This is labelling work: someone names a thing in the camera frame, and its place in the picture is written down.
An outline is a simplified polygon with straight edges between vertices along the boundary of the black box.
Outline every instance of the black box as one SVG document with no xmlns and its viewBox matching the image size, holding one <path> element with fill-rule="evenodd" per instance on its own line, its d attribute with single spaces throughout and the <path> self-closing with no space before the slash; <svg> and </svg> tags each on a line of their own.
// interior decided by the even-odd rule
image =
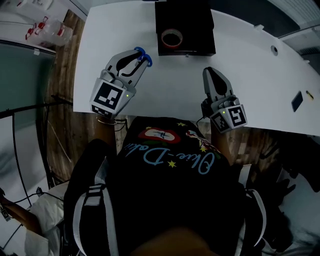
<svg viewBox="0 0 320 256">
<path fill-rule="evenodd" d="M 155 24 L 159 56 L 216 53 L 214 21 L 208 3 L 156 2 Z"/>
</svg>

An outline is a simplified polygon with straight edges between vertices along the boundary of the blue object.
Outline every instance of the blue object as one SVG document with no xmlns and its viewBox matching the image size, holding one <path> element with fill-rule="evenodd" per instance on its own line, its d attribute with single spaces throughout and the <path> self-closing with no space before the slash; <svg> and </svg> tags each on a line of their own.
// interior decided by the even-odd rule
<svg viewBox="0 0 320 256">
<path fill-rule="evenodd" d="M 151 59 L 151 57 L 149 56 L 149 54 L 145 54 L 143 57 L 146 58 L 146 59 L 149 61 L 149 64 L 148 64 L 147 67 L 151 67 L 151 66 L 152 66 L 152 59 Z"/>
<path fill-rule="evenodd" d="M 146 51 L 138 46 L 136 48 L 134 48 L 134 50 L 138 50 L 138 51 L 142 52 L 142 55 L 139 58 L 137 58 L 137 60 L 141 61 L 142 58 L 144 57 L 144 55 L 146 55 Z"/>
</svg>

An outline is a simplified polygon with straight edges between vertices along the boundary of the wooden floor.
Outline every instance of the wooden floor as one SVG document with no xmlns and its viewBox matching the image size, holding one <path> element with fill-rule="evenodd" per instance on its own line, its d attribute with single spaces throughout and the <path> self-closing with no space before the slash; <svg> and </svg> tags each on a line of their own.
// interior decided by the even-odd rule
<svg viewBox="0 0 320 256">
<path fill-rule="evenodd" d="M 58 95 L 68 101 L 73 101 L 74 79 L 77 54 L 85 23 L 71 11 L 68 12 L 65 25 L 73 29 L 72 40 L 63 47 L 56 48 L 56 59 L 52 68 L 46 93 L 46 101 L 53 101 L 50 95 Z M 86 145 L 93 139 L 96 115 L 93 113 L 73 112 L 72 106 L 53 106 L 49 111 L 47 129 L 47 157 L 51 170 L 61 180 L 70 178 L 77 160 Z M 128 125 L 134 116 L 118 116 L 127 118 Z M 210 124 L 199 123 L 201 133 L 211 140 Z M 117 151 L 122 147 L 126 130 L 116 132 Z M 277 151 L 268 159 L 259 159 L 274 145 L 281 132 L 257 128 L 242 127 L 227 133 L 228 146 L 234 163 L 255 164 L 263 172 L 276 161 Z"/>
</svg>

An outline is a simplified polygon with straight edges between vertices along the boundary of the black t-shirt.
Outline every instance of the black t-shirt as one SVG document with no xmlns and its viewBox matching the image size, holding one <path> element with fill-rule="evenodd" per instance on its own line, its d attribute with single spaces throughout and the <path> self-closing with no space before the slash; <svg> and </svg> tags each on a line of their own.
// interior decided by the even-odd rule
<svg viewBox="0 0 320 256">
<path fill-rule="evenodd" d="M 137 117 L 106 185 L 120 255 L 175 227 L 192 229 L 221 256 L 234 254 L 244 189 L 191 122 Z"/>
</svg>

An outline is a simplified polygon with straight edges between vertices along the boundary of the white table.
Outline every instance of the white table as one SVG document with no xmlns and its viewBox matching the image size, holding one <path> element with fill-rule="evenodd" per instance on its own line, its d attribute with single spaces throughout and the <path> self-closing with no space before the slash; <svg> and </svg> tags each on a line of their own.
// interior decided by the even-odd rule
<svg viewBox="0 0 320 256">
<path fill-rule="evenodd" d="M 249 127 L 320 136 L 318 73 L 267 32 L 218 11 L 212 10 L 212 16 L 216 54 L 187 58 L 158 56 L 154 2 L 91 8 L 77 56 L 73 110 L 91 112 L 89 100 L 101 70 L 113 55 L 140 46 L 151 56 L 153 66 L 145 70 L 135 97 L 121 114 L 198 120 L 206 98 L 202 72 L 211 66 L 230 80 Z M 278 56 L 271 52 L 272 45 Z M 291 101 L 299 91 L 303 102 L 293 112 Z"/>
</svg>

